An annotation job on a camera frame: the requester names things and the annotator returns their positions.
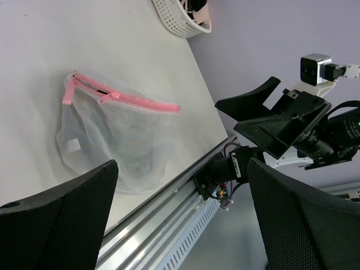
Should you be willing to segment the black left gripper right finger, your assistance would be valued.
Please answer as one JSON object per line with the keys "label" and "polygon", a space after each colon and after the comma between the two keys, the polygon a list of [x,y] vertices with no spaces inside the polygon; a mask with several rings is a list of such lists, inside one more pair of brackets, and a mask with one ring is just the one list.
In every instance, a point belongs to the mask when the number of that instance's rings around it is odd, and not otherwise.
{"label": "black left gripper right finger", "polygon": [[255,158],[247,171],[269,269],[359,269],[359,203]]}

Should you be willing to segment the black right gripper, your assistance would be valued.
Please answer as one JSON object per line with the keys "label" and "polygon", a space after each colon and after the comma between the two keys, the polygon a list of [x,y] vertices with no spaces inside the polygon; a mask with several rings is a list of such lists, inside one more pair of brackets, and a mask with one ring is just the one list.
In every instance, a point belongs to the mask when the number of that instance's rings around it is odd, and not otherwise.
{"label": "black right gripper", "polygon": [[263,104],[280,83],[272,76],[248,93],[215,103],[219,111],[240,121],[235,125],[237,133],[276,159],[308,134],[331,109],[331,104],[321,97],[286,89],[280,98],[285,108],[272,113]]}

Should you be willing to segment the white mesh laundry bag pink zipper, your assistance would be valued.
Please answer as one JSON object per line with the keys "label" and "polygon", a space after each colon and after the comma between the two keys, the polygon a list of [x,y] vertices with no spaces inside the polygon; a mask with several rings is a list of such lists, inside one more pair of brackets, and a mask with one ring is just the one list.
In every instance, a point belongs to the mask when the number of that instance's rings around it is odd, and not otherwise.
{"label": "white mesh laundry bag pink zipper", "polygon": [[176,144],[179,105],[89,69],[69,74],[64,86],[56,136],[64,163],[84,174],[115,160],[118,192],[157,189]]}

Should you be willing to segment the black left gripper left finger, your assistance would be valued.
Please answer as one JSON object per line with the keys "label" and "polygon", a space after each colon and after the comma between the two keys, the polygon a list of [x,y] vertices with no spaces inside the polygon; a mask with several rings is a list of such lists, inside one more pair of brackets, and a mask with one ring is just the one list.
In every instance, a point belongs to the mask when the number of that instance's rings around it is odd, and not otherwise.
{"label": "black left gripper left finger", "polygon": [[94,269],[118,165],[1,206],[1,269]]}

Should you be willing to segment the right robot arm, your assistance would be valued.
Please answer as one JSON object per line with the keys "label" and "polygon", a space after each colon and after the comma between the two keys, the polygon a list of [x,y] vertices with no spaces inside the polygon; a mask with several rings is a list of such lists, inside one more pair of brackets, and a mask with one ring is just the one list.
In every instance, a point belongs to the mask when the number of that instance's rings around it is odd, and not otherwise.
{"label": "right robot arm", "polygon": [[268,269],[358,269],[359,201],[332,195],[278,171],[346,163],[359,151],[359,102],[342,114],[318,94],[284,90],[271,109],[264,102],[279,85],[270,77],[245,94],[215,106],[237,122],[252,146],[216,154],[194,176],[204,200],[230,202],[231,185],[250,186]]}

